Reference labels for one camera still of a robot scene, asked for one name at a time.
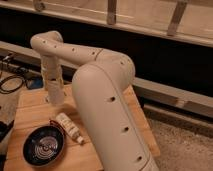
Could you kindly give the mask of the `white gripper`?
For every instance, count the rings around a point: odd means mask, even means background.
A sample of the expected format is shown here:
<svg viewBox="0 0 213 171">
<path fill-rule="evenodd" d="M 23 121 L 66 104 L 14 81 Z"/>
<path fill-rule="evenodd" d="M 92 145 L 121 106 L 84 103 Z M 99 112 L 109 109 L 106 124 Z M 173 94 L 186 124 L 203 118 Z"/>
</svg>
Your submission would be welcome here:
<svg viewBox="0 0 213 171">
<path fill-rule="evenodd" d="M 45 81 L 62 78 L 62 69 L 57 57 L 41 57 L 41 73 Z"/>
</svg>

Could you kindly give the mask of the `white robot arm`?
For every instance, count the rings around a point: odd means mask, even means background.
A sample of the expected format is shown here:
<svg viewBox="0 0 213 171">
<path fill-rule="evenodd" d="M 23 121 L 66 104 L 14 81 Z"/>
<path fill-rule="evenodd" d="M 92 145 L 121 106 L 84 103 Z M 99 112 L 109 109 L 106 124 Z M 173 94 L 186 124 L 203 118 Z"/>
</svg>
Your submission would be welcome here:
<svg viewBox="0 0 213 171">
<path fill-rule="evenodd" d="M 41 73 L 49 101 L 64 101 L 61 59 L 78 66 L 72 78 L 77 111 L 104 171 L 159 171 L 125 102 L 135 66 L 123 53 L 67 44 L 57 31 L 34 35 L 31 47 L 41 56 Z"/>
</svg>

